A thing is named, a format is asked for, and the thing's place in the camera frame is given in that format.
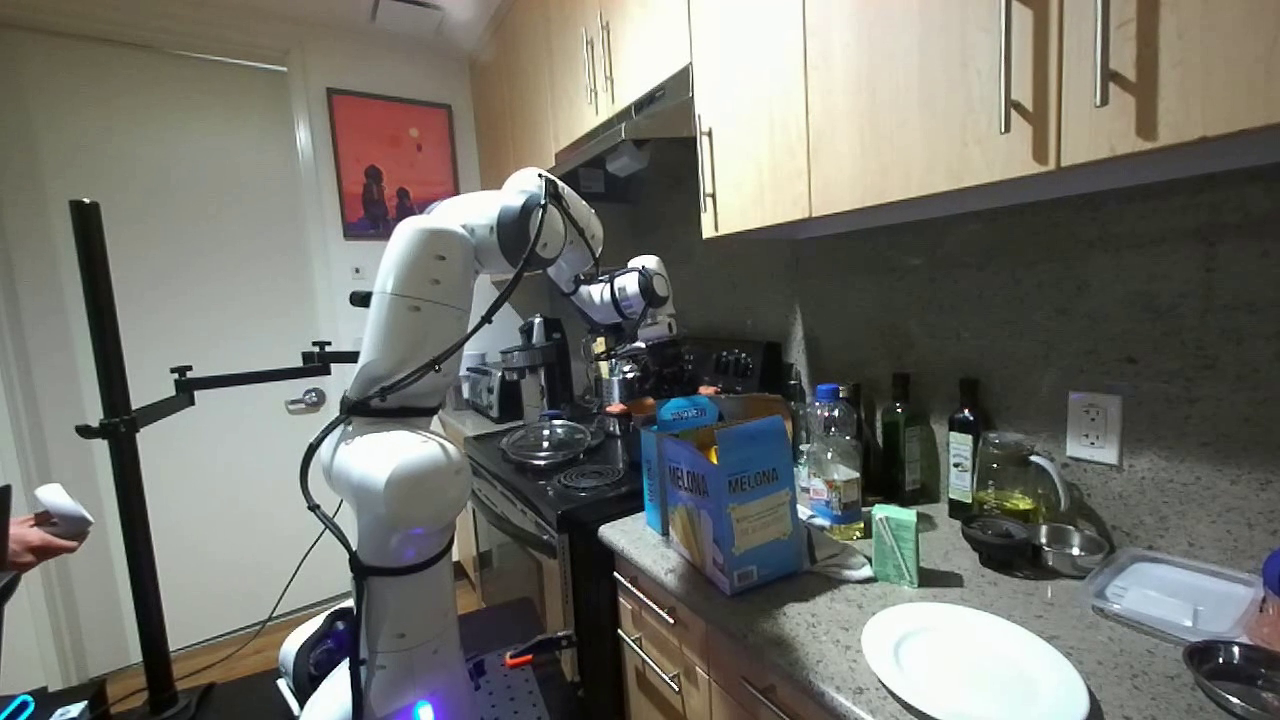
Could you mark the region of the person hand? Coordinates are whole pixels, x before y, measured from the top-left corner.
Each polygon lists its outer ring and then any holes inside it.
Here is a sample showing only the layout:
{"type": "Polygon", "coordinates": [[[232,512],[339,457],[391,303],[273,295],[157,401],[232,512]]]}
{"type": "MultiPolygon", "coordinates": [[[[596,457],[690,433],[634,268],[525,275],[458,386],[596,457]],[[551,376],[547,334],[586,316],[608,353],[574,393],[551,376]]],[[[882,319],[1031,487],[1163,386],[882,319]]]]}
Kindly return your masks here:
{"type": "Polygon", "coordinates": [[[32,570],[44,561],[75,551],[75,539],[48,531],[37,515],[18,515],[7,524],[5,570],[32,570]]]}

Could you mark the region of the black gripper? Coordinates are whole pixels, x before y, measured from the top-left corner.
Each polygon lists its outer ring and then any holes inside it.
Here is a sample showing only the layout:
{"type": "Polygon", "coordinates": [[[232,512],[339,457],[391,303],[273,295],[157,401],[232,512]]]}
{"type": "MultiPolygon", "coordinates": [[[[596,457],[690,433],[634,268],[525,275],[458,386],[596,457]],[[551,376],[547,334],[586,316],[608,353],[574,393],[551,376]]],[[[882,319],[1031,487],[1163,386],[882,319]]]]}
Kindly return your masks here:
{"type": "Polygon", "coordinates": [[[608,379],[620,386],[643,386],[678,339],[672,316],[648,316],[634,331],[620,331],[608,349],[608,379]]]}

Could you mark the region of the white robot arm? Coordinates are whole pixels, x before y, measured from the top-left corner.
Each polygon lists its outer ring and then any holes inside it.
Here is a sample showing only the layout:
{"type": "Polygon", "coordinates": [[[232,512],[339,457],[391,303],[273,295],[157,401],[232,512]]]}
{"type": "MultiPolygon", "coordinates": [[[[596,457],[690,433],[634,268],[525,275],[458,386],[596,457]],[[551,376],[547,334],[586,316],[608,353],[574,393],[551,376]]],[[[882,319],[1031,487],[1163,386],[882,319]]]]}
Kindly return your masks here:
{"type": "Polygon", "coordinates": [[[477,720],[458,621],[452,531],[473,495],[464,451],[431,426],[459,376],[473,286],[543,273],[593,324],[678,331],[660,256],[606,268],[606,225],[547,169],[400,220],[372,281],[359,360],[317,460],[351,507],[351,652],[301,720],[477,720]]]}

